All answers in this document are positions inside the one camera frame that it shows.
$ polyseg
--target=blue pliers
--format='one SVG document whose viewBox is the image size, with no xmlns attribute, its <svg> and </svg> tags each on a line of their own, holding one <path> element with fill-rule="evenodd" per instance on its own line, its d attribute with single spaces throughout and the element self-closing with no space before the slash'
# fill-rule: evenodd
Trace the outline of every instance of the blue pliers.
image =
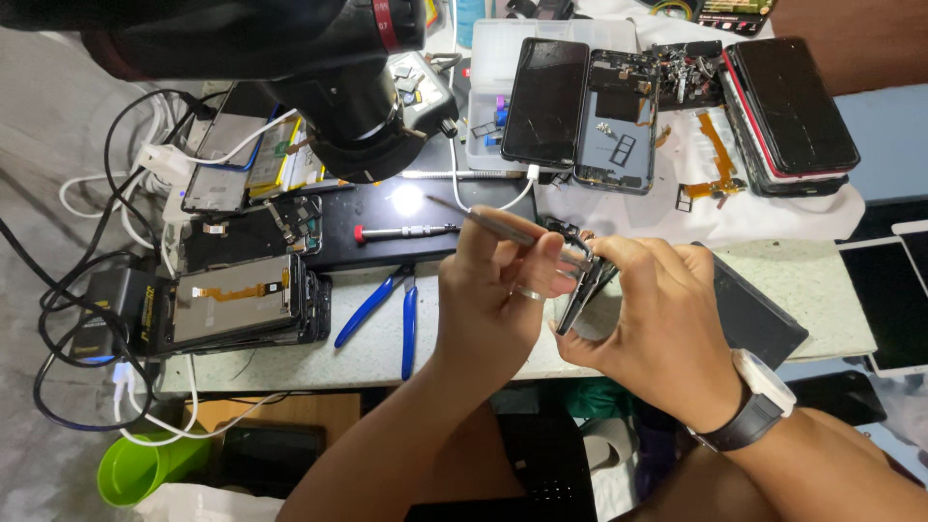
<svg viewBox="0 0 928 522">
<path fill-rule="evenodd" d="M 416 300 L 419 296 L 419 289 L 416 288 L 416 267 L 414 265 L 402 265 L 387 276 L 386 281 L 367 298 L 367 301 L 344 325 L 339 336 L 335 338 L 335 347 L 341 348 L 354 334 L 354 331 L 361 326 L 361 323 L 387 300 L 400 282 L 406 289 L 406 297 L 403 299 L 403 366 L 400 375 L 406 381 L 412 374 L 412 359 L 416 353 Z"/>
</svg>

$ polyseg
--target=white power adapter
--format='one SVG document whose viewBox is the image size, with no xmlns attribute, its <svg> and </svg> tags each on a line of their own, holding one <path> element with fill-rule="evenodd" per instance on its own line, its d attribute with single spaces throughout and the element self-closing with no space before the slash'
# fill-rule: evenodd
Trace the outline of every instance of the white power adapter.
<svg viewBox="0 0 928 522">
<path fill-rule="evenodd" d="M 196 167 L 184 152 L 174 145 L 143 143 L 138 152 L 138 164 L 175 187 L 186 187 Z"/>
</svg>

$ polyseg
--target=forearm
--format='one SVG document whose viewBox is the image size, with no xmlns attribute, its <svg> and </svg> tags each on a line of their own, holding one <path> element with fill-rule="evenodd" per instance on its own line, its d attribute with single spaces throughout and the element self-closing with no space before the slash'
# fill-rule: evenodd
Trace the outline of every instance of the forearm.
<svg viewBox="0 0 928 522">
<path fill-rule="evenodd" d="M 928 494 L 802 410 L 726 453 L 788 520 L 925 520 Z"/>
<path fill-rule="evenodd" d="M 402 520 L 435 455 L 482 400 L 430 361 L 322 455 L 277 520 Z"/>
</svg>

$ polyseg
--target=person's right hand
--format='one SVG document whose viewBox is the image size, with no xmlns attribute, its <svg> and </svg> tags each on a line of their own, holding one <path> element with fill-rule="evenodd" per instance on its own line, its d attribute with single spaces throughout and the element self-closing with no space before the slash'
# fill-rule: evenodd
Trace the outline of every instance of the person's right hand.
<svg viewBox="0 0 928 522">
<path fill-rule="evenodd" d="M 573 329 L 555 335 L 561 357 L 611 377 L 697 433 L 725 425 L 740 406 L 741 380 L 715 307 L 712 253 L 619 236 L 590 244 L 620 270 L 619 322 L 603 340 Z"/>
</svg>

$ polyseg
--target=green plastic bowl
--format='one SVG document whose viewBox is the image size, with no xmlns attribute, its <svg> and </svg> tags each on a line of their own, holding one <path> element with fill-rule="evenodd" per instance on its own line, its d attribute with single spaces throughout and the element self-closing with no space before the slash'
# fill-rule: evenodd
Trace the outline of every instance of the green plastic bowl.
<svg viewBox="0 0 928 522">
<path fill-rule="evenodd" d="M 159 432 L 136 435 L 154 442 L 174 434 Z M 165 482 L 177 482 L 187 473 L 202 468 L 210 458 L 208 438 L 187 438 L 151 448 L 120 438 L 103 455 L 97 469 L 97 491 L 103 500 L 117 507 L 141 502 Z"/>
</svg>

